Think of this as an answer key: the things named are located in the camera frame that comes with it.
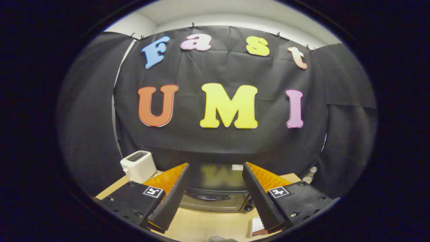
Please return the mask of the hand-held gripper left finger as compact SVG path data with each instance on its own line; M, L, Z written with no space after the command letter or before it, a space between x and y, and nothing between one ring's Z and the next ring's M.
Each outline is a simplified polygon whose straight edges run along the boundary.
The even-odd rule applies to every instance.
M190 164L183 163L142 184L129 181L101 199L100 204L140 227L165 233L190 178Z

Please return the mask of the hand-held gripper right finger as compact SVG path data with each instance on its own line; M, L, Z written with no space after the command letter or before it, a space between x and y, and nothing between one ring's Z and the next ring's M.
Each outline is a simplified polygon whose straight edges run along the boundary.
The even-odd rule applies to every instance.
M250 162L243 164L242 177L268 233L302 227L339 201L305 181L287 181Z

